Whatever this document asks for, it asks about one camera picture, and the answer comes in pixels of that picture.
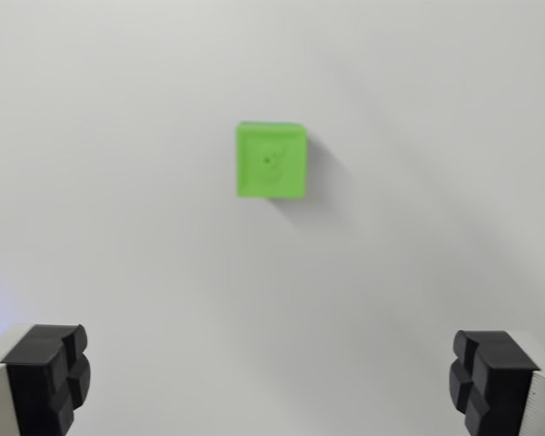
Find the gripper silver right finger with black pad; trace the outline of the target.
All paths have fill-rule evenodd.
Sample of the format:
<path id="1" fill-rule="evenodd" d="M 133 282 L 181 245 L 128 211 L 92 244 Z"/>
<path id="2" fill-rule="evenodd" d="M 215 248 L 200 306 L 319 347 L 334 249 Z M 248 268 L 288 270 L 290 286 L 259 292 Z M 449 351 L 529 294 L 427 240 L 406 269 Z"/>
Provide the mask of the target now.
<path id="1" fill-rule="evenodd" d="M 545 435 L 545 347 L 528 332 L 455 333 L 453 407 L 470 435 Z"/>

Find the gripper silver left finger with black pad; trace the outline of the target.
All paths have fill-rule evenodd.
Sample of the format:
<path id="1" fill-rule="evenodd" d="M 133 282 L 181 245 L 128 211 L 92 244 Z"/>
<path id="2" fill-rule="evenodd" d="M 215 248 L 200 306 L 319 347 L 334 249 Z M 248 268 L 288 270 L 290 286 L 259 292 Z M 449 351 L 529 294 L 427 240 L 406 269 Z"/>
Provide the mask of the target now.
<path id="1" fill-rule="evenodd" d="M 66 435 L 84 405 L 83 325 L 14 324 L 0 335 L 0 435 Z"/>

